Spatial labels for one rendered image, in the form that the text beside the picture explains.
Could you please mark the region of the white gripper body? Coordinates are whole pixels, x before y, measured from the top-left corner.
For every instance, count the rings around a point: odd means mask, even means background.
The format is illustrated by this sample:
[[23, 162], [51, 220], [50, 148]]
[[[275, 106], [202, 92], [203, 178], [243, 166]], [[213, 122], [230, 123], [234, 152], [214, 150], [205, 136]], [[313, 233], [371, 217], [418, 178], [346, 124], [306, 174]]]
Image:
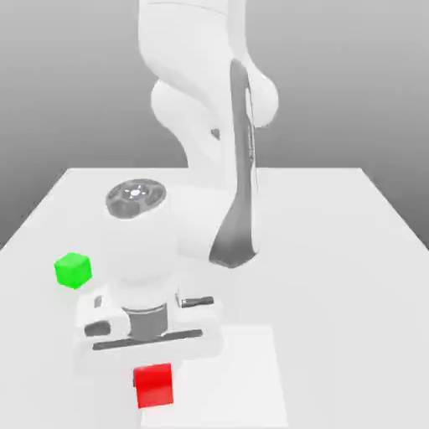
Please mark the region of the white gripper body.
[[223, 348], [221, 321], [215, 310], [179, 310], [170, 329], [149, 339], [80, 339], [74, 350], [74, 370], [79, 375], [94, 376], [213, 357]]

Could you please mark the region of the small red cube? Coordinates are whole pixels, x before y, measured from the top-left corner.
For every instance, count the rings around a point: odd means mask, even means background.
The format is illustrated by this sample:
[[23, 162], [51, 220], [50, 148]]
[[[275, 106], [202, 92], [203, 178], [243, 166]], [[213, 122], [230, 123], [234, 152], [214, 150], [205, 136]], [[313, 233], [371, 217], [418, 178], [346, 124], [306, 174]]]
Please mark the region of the small red cube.
[[172, 365], [154, 364], [133, 370], [139, 409], [173, 404]]

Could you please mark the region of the small green cube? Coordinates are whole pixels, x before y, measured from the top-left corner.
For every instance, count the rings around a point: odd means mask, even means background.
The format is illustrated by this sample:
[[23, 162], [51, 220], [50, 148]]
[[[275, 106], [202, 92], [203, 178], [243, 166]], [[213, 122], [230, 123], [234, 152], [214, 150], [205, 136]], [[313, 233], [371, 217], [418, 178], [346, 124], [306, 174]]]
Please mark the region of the small green cube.
[[61, 286], [79, 289], [92, 278], [90, 258], [70, 252], [54, 263], [57, 282]]

